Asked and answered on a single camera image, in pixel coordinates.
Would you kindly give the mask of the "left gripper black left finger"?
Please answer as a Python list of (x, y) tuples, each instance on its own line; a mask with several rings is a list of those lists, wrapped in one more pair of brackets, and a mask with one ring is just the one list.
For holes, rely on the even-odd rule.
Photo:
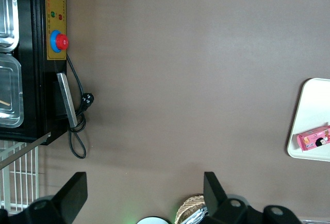
[(18, 214), (1, 209), (1, 223), (73, 223), (87, 198), (87, 174), (77, 172), (55, 195), (37, 199)]

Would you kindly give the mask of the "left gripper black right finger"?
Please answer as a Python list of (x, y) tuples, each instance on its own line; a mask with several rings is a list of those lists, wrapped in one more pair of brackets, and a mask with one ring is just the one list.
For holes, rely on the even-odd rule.
[(216, 175), (204, 173), (204, 201), (208, 215), (203, 223), (300, 223), (297, 216), (288, 208), (280, 205), (268, 205), (263, 211), (257, 211), (243, 200), (229, 198)]

